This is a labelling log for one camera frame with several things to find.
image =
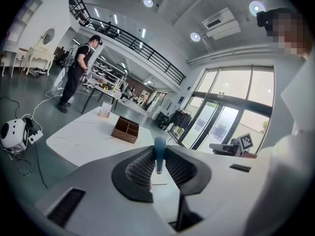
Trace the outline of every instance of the air conditioner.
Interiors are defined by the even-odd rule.
[[[207,36],[213,37],[215,40],[241,31],[237,20],[235,20],[232,12],[228,8],[207,18],[202,24],[209,30],[206,33]]]

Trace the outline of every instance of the floor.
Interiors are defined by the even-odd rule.
[[[13,77],[11,78],[6,70],[4,77],[0,78],[0,95],[7,96],[20,103],[20,108],[17,110],[18,118],[22,117],[24,114],[32,114],[38,103],[48,99],[45,96],[45,92],[52,88],[52,84],[59,71],[59,68],[56,65],[53,65],[50,70],[50,76],[41,75],[39,78],[35,78],[30,74],[28,76],[25,76],[25,74],[20,75],[17,70],[15,70]],[[66,78],[62,81],[61,87],[63,87],[65,83]],[[46,140],[56,131],[81,115],[81,111],[91,90],[91,88],[86,89],[85,86],[80,85],[78,91],[82,93],[77,92],[71,98],[70,102],[72,106],[68,108],[67,114],[61,113],[56,108],[59,97],[52,98],[51,100],[42,103],[35,111],[34,119],[39,122],[43,128],[43,137],[36,143],[41,171],[48,188],[52,187],[66,175],[75,170],[77,166],[59,157],[49,149],[46,145]],[[105,96],[102,97],[102,101],[97,102],[97,100],[98,97],[92,97],[85,112],[101,106],[102,101],[111,101],[109,97],[107,98]],[[15,119],[14,112],[16,107],[17,104],[15,102],[11,102],[7,99],[2,99],[0,101],[0,127],[2,127],[5,122]],[[118,103],[116,109],[112,110],[112,112],[150,129],[153,138],[164,136],[168,141],[168,134],[159,129],[155,125],[155,122],[147,116],[144,116],[121,103]],[[24,158],[30,161],[33,165],[33,172],[28,177],[21,175],[17,171],[16,166],[5,151],[1,151],[0,153],[1,168],[4,170],[3,172],[7,177],[15,196],[29,204],[34,204],[34,202],[41,197],[47,189],[40,179],[38,166],[36,164],[35,147],[33,145],[28,146]],[[21,172],[26,173],[30,170],[30,166],[23,161],[17,161],[17,164]]]

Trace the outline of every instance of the black metal railing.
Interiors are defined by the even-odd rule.
[[[137,54],[154,64],[177,84],[180,85],[183,79],[186,78],[185,75],[171,62],[139,38],[117,26],[92,18],[82,0],[69,0],[69,9],[70,13],[75,17],[80,25],[111,37],[112,39],[115,39],[116,41],[129,47]]]

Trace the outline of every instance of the window frame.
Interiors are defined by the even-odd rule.
[[[220,74],[221,71],[231,71],[231,70],[250,70],[251,71],[251,76],[250,76],[250,82],[248,85],[248,90],[247,90],[247,95],[246,98],[238,98],[238,97],[233,97],[233,96],[223,96],[217,93],[210,93],[210,91],[213,89],[217,78]],[[200,88],[200,85],[203,83],[204,78],[206,76],[206,74],[208,72],[213,72],[213,71],[217,71],[215,78],[208,90],[208,92],[200,92],[198,91]],[[215,102],[222,102],[226,105],[231,105],[234,107],[237,107],[239,109],[239,113],[233,123],[233,125],[231,126],[229,132],[227,133],[226,137],[224,138],[224,140],[222,141],[222,144],[226,144],[228,143],[228,141],[230,140],[231,136],[234,134],[236,128],[238,127],[240,120],[243,116],[243,113],[245,110],[248,110],[250,112],[254,112],[257,113],[259,115],[262,116],[266,116],[269,118],[269,120],[271,119],[271,115],[272,115],[272,110],[273,110],[273,106],[269,106],[269,105],[265,105],[263,103],[259,103],[256,101],[250,101],[248,100],[248,97],[250,95],[250,91],[251,91],[251,87],[252,87],[252,76],[253,76],[253,72],[254,71],[266,71],[266,72],[272,72],[274,75],[274,91],[275,91],[275,72],[274,72],[274,67],[273,66],[259,66],[259,65],[250,65],[250,66],[226,66],[226,67],[219,67],[219,68],[211,68],[211,69],[206,69],[202,78],[200,79],[198,86],[196,88],[196,90],[192,93],[188,103],[186,104],[186,106],[184,107],[184,109],[187,107],[187,105],[192,101],[192,99],[194,97],[197,98],[203,98],[202,104],[200,105],[200,107],[198,108],[195,116],[193,117],[193,119],[191,120],[190,124],[189,124],[189,128],[187,130],[184,131],[184,133],[180,136],[180,138],[178,139],[178,143],[179,145],[183,146],[182,144],[182,140],[185,138],[185,136],[187,135],[187,133],[190,131],[191,127],[193,126],[193,124],[196,122],[196,120],[198,119],[200,112],[202,111],[202,109],[204,108],[204,105],[208,102],[208,101],[215,101]],[[261,143],[257,149],[257,151],[259,151],[260,146],[262,144],[262,142],[264,141],[265,138],[265,134],[263,136],[263,139],[261,140]]]

